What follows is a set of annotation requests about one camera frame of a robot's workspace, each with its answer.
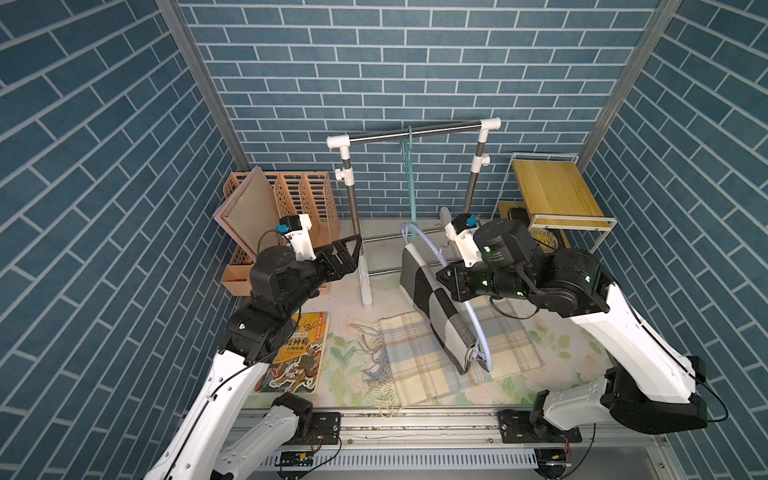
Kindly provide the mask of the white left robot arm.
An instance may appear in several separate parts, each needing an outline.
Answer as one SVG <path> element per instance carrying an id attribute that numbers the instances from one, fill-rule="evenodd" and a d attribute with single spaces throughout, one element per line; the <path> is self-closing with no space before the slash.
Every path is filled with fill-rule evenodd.
<path id="1" fill-rule="evenodd" d="M 230 317 L 199 394 L 147 478 L 245 479 L 279 446 L 308 436 L 312 404 L 286 393 L 239 440 L 225 443 L 245 400 L 293 335 L 303 305 L 321 286 L 355 272 L 361 247 L 361 237 L 352 235 L 314 248 L 307 260 L 285 245 L 258 254 L 251 301 Z"/>

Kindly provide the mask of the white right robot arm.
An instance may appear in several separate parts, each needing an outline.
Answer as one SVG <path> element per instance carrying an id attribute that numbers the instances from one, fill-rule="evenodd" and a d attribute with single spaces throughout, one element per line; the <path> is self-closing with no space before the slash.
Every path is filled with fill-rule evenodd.
<path id="1" fill-rule="evenodd" d="M 711 424 L 697 392 L 706 384 L 704 361 L 669 345 L 590 253 L 573 248 L 545 252 L 517 220 L 481 223 L 461 214 L 445 233 L 460 258 L 440 270 L 437 279 L 453 299 L 526 300 L 586 330 L 616 362 L 587 385 L 540 391 L 529 417 L 515 412 L 507 425 L 518 437 L 575 441 L 580 425 L 611 420 L 649 435 Z"/>

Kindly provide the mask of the black grey checkered scarf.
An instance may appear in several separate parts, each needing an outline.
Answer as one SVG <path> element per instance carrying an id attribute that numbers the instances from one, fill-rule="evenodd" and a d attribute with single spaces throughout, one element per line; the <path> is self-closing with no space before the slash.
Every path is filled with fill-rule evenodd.
<path id="1" fill-rule="evenodd" d="M 460 314 L 416 246 L 407 244 L 402 251 L 399 280 L 404 294 L 415 310 L 427 321 L 428 330 L 436 338 L 458 374 L 466 375 L 477 343 L 477 336 Z"/>

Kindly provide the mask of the translucent blue clothes hanger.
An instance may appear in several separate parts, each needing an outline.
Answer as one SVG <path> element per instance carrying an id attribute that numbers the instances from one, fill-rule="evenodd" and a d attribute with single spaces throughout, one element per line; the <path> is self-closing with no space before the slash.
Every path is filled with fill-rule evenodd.
<path id="1" fill-rule="evenodd" d="M 432 253 L 435 254 L 437 261 L 442 267 L 448 265 L 448 260 L 445 258 L 442 249 L 438 247 L 435 242 L 429 237 L 429 235 L 418 227 L 414 223 L 405 223 L 400 227 L 400 233 L 405 241 L 405 246 L 409 243 L 414 244 L 413 238 L 419 237 L 424 240 Z M 454 304 L 458 308 L 460 314 L 468 323 L 469 327 L 474 331 L 477 336 L 477 343 L 474 348 L 470 367 L 473 364 L 478 364 L 481 368 L 489 370 L 493 366 L 493 362 L 490 359 L 490 347 L 488 344 L 487 336 L 483 331 L 480 324 L 479 317 L 475 308 L 469 302 L 458 304 L 454 301 Z"/>

